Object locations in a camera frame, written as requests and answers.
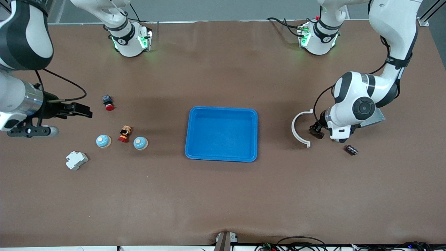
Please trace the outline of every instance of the light blue round object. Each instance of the light blue round object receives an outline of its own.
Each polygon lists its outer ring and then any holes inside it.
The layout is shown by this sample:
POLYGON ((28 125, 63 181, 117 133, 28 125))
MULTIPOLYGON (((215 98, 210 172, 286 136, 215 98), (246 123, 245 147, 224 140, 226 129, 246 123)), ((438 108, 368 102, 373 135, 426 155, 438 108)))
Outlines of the light blue round object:
POLYGON ((149 142, 147 142, 147 139, 144 137, 137 137, 134 141, 133 141, 133 146, 137 149, 137 150, 144 150, 147 145, 149 144, 149 142))
POLYGON ((112 139, 107 135, 100 135, 96 139, 96 145, 98 145, 100 148, 106 148, 112 143, 112 139))

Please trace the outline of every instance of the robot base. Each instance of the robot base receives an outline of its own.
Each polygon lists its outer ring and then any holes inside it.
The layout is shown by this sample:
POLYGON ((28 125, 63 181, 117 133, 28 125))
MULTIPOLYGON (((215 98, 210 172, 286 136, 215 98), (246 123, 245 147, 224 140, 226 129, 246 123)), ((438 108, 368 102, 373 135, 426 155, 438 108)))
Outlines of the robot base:
POLYGON ((136 57, 143 51, 150 51, 152 46, 152 30, 137 22, 130 22, 135 27, 135 35, 127 45, 121 45, 114 39, 115 49, 125 57, 136 57))
POLYGON ((297 33, 303 35, 303 38, 299 38, 299 46, 306 49, 308 52, 314 55, 324 55, 330 51, 330 49, 335 46, 336 35, 329 42, 323 43, 320 38, 316 36, 313 32, 313 27, 316 25, 313 22, 307 22, 298 27, 297 33))

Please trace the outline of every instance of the white plastic part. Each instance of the white plastic part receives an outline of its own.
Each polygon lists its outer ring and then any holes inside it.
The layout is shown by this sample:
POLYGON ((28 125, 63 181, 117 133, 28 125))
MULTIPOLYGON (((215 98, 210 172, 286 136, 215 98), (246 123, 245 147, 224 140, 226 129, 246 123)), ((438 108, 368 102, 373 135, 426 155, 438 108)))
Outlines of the white plastic part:
POLYGON ((49 127, 50 129, 50 134, 47 137, 56 137, 57 135, 59 135, 59 128, 53 126, 53 125, 44 125, 49 127))
MULTIPOLYGON (((363 4, 368 2, 369 0, 316 0, 318 4, 322 7, 322 12, 320 16, 320 21, 324 24, 337 27, 342 25, 344 20, 347 18, 347 12, 345 11, 345 5, 352 4, 363 4)), ((308 31, 310 35, 304 39, 305 42, 302 42, 302 39, 299 39, 300 45, 314 55, 324 55, 330 51, 330 49, 335 45, 335 41, 337 39, 337 35, 331 39, 330 37, 326 37, 326 41, 323 42, 321 39, 316 36, 314 33, 314 25, 317 25, 318 30, 327 35, 333 35, 339 31, 339 29, 330 30, 322 27, 321 24, 313 23, 316 20, 312 20, 312 22, 308 22, 305 26, 308 27, 308 31)))
MULTIPOLYGON (((143 48, 140 42, 140 38, 143 37, 151 37, 151 34, 147 33, 147 27, 140 25, 137 22, 129 22, 129 29, 131 29, 131 26, 133 25, 135 27, 135 35, 128 41, 127 45, 121 45, 118 42, 115 42, 118 51, 125 57, 135 57, 139 55, 144 50, 150 50, 151 45, 151 38, 147 39, 147 47, 143 48)), ((116 35, 116 33, 119 33, 121 31, 111 31, 110 33, 113 36, 121 37, 120 35, 116 35)))
POLYGON ((309 147, 311 146, 311 142, 308 141, 308 140, 304 140, 301 136, 299 136, 299 135, 297 134, 297 132, 296 132, 296 128, 294 127, 294 123, 296 123, 297 118, 300 117, 300 116, 302 116, 302 115, 306 115, 306 114, 313 114, 313 109, 310 109, 308 112, 301 112, 301 113, 299 113, 298 115, 296 115, 296 116, 294 117, 294 119, 293 119, 293 122, 291 123, 291 131, 293 132, 294 137, 295 137, 298 141, 300 141, 300 142, 306 144, 306 145, 307 145, 307 148, 309 148, 309 147))
POLYGON ((25 34, 29 47, 40 57, 49 59, 53 56, 53 45, 46 31, 43 15, 41 10, 29 6, 29 22, 25 34))
POLYGON ((6 128, 5 125, 10 120, 17 120, 17 124, 19 122, 22 122, 26 119, 26 114, 22 113, 2 113, 0 112, 0 130, 4 132, 8 132, 11 130, 11 128, 6 128))
POLYGON ((130 0, 113 0, 113 2, 110 0, 71 0, 71 2, 76 7, 93 14, 107 27, 116 28, 121 26, 127 19, 127 17, 121 14, 124 11, 120 8, 127 6, 130 0))
POLYGON ((404 60, 417 32, 417 12, 422 0, 374 0, 369 21, 390 45, 390 56, 404 60))
POLYGON ((0 70, 0 112, 8 113, 17 109, 25 96, 23 81, 0 70))
POLYGON ((66 159, 68 162, 66 162, 66 166, 70 170, 78 170, 82 164, 88 161, 87 156, 84 153, 72 151, 66 159))

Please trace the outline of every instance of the wire bundle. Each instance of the wire bundle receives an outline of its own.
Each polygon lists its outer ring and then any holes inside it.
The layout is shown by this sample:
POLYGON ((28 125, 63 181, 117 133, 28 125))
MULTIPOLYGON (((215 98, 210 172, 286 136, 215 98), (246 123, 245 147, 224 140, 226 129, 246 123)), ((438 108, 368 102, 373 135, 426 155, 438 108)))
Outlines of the wire bundle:
MULTIPOLYGON (((433 245, 426 242, 406 242, 398 245, 339 245, 333 251, 342 251, 342 247, 353 247, 355 251, 406 251, 406 249, 416 249, 417 251, 446 251, 446 244, 433 245)), ((277 243, 259 243, 254 251, 300 251, 308 248, 311 251, 328 251, 327 245, 313 237, 292 236, 279 240, 277 243), (280 244, 288 239, 309 239, 317 241, 317 244, 306 241, 295 241, 290 244, 280 244)))

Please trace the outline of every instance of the blue tray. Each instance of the blue tray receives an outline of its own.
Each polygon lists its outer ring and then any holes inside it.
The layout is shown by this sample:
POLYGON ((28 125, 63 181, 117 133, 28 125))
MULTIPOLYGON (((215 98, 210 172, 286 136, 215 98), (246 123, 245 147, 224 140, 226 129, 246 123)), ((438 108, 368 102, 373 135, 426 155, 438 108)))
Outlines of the blue tray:
POLYGON ((196 106, 190 110, 185 154, 189 159, 252 162, 257 158, 257 112, 196 106))

